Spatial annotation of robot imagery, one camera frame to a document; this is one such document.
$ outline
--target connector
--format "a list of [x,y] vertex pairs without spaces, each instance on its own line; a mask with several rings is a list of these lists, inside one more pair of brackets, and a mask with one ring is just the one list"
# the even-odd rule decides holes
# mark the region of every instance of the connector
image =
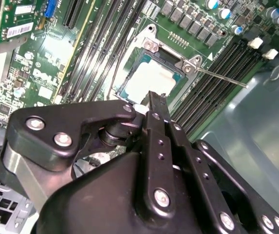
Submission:
[[47,18],[53,17],[57,6],[57,0],[48,0],[47,8],[44,13],[44,16]]

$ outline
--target mounting hole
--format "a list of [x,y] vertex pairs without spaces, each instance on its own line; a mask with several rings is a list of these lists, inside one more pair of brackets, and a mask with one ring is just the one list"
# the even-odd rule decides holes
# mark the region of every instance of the mounting hole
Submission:
[[158,158],[159,158],[160,160],[164,160],[164,159],[165,159],[163,154],[159,154]]
[[222,31],[221,36],[222,36],[222,37],[227,36],[227,31]]
[[204,177],[205,179],[209,180],[208,174],[204,173],[204,174],[203,174],[203,177]]

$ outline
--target black ram slot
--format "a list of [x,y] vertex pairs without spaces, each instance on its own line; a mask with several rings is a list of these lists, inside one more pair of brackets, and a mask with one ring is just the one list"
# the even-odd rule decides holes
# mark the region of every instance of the black ram slot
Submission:
[[[243,41],[232,41],[228,48],[210,67],[210,71],[242,81],[261,60],[261,55],[246,46]],[[223,103],[236,85],[203,75],[197,86],[173,114],[188,137],[206,121]]]
[[[223,59],[217,59],[209,68],[209,71],[216,72],[219,67],[223,65],[225,62],[225,59],[229,58],[230,55],[234,50],[236,50],[238,47],[238,44],[232,40],[231,43],[226,47],[226,49],[223,51],[223,53],[220,55],[220,58]],[[180,117],[182,117],[182,113],[185,112],[186,109],[188,109],[188,105],[192,103],[194,100],[193,95],[199,95],[199,93],[202,92],[202,90],[207,86],[209,83],[209,75],[203,75],[197,86],[191,90],[190,95],[181,103],[180,107],[176,110],[176,112],[173,114],[173,118],[179,120]]]
[[83,0],[70,0],[65,18],[62,23],[64,26],[68,27],[69,29],[74,28],[83,3]]

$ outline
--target ram slot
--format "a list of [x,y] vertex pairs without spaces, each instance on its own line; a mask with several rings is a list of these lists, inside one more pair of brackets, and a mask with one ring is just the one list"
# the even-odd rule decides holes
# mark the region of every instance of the ram slot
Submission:
[[137,21],[137,18],[139,17],[143,7],[145,6],[147,0],[141,0],[139,4],[136,5],[136,9],[133,11],[133,15],[130,17],[130,22],[128,23],[128,26],[126,27],[125,33],[123,34],[122,38],[119,41],[119,44],[116,46],[115,52],[111,54],[110,58],[108,59],[108,62],[104,68],[104,71],[100,75],[99,80],[97,81],[96,87],[93,89],[93,92],[91,96],[89,97],[88,101],[94,101],[96,99],[96,96],[98,95],[99,91],[101,90],[101,87],[103,86],[108,73],[110,69],[113,67],[114,63],[116,62],[116,59],[120,56],[123,56],[123,51],[125,47],[127,46],[127,37],[130,33],[131,28],[134,26],[135,22]]
[[[255,67],[261,55],[247,48],[243,41],[233,41],[210,68],[210,71],[241,81]],[[173,114],[173,119],[185,129],[190,137],[210,114],[234,90],[236,85],[224,80],[203,75],[197,86]]]
[[77,100],[77,95],[79,94],[79,89],[81,87],[81,84],[83,80],[85,79],[86,73],[90,67],[90,64],[92,60],[94,59],[94,56],[97,52],[97,49],[99,48],[103,38],[105,37],[111,23],[114,14],[117,12],[117,9],[120,5],[120,1],[111,1],[111,6],[108,11],[108,14],[106,15],[106,18],[104,19],[102,25],[100,25],[100,33],[97,35],[95,42],[93,43],[92,46],[89,47],[88,51],[86,51],[86,60],[84,61],[83,64],[83,69],[80,70],[80,74],[77,78],[77,82],[75,83],[75,86],[73,90],[71,91],[71,99],[72,101]]
[[[106,43],[105,43],[105,45],[104,45],[104,47],[103,47],[103,49],[101,51],[100,58],[96,62],[96,65],[94,66],[92,72],[89,75],[89,80],[88,80],[88,82],[87,82],[87,84],[86,84],[86,86],[85,86],[85,88],[84,88],[84,90],[82,92],[82,95],[80,97],[81,99],[86,100],[86,98],[88,97],[87,95],[88,95],[88,93],[89,93],[89,91],[90,91],[90,89],[92,87],[92,84],[95,81],[95,77],[97,75],[98,68],[104,62],[104,60],[105,60],[105,58],[107,56],[107,52],[110,50],[110,48],[114,44],[116,38],[120,34],[120,31],[121,31],[121,29],[123,27],[123,23],[128,20],[128,12],[131,11],[133,6],[134,6],[134,1],[133,0],[130,0],[129,2],[125,2],[123,4],[123,6],[122,6],[123,7],[122,13],[121,13],[119,19],[117,20],[117,22],[115,23],[114,29],[112,30],[112,33],[110,34],[110,37],[106,41]],[[126,35],[126,37],[127,37],[127,33],[128,33],[127,30],[123,31],[123,35]]]

